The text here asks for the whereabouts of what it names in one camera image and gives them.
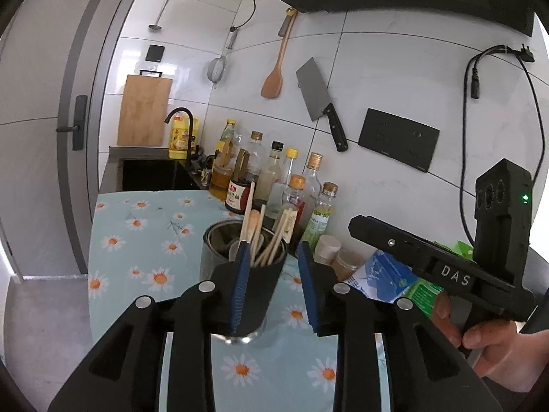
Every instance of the door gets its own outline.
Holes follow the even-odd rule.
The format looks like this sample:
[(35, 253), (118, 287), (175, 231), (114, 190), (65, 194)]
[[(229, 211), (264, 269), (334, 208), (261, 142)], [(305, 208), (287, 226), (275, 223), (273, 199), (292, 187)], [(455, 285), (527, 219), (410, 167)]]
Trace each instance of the door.
[(24, 0), (5, 38), (0, 220), (24, 275), (87, 272), (97, 94), (132, 1)]

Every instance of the wooden cutting board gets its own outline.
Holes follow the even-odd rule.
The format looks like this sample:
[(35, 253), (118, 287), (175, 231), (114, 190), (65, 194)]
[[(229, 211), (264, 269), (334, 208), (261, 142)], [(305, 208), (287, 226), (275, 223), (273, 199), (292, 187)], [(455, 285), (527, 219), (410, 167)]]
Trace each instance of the wooden cutting board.
[(128, 75), (120, 108), (119, 146), (162, 145), (171, 85), (172, 79)]

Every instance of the table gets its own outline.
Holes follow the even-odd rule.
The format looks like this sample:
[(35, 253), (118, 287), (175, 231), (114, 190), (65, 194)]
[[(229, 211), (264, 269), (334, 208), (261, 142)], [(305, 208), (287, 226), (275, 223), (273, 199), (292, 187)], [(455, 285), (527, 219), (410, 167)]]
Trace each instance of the table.
[[(204, 231), (233, 217), (239, 216), (208, 192), (101, 194), (89, 260), (94, 342), (137, 297), (148, 294), (166, 300), (198, 283)], [(166, 410), (170, 349), (169, 335), (160, 411)], [(212, 339), (211, 353), (218, 412), (332, 410), (337, 337), (313, 334), (294, 257), (287, 258), (262, 335), (249, 344), (227, 345)], [(378, 354), (380, 370), (386, 374), (382, 347)], [(389, 411), (386, 382), (382, 392), (383, 410)]]

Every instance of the black faucet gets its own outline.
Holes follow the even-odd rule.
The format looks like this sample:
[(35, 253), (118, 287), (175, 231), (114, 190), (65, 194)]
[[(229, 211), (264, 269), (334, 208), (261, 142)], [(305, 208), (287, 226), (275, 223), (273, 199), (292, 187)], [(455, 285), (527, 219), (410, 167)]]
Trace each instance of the black faucet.
[(192, 150), (190, 149), (190, 144), (191, 144), (191, 141), (193, 139), (193, 114), (190, 112), (190, 110), (188, 108), (185, 108), (185, 107), (179, 107), (179, 108), (176, 108), (175, 110), (172, 110), (169, 115), (167, 115), (166, 119), (164, 119), (164, 122), (169, 124), (172, 117), (174, 116), (175, 113), (179, 113), (180, 111), (184, 111), (185, 113), (187, 113), (187, 115), (189, 116), (189, 134), (188, 134), (188, 137), (187, 137), (187, 159), (185, 160), (185, 166), (186, 168), (190, 169), (190, 155), (192, 153)]

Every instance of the hand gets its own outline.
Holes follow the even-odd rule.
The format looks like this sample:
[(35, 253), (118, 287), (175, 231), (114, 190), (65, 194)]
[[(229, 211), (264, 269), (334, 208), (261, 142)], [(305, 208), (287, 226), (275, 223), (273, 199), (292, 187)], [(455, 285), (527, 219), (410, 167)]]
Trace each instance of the hand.
[(456, 348), (484, 348), (473, 367), (479, 377), (487, 376), (515, 392), (528, 392), (549, 362), (549, 331), (517, 333), (516, 323), (503, 319), (480, 323), (462, 337), (450, 321), (452, 305), (446, 293), (434, 303), (431, 320)]

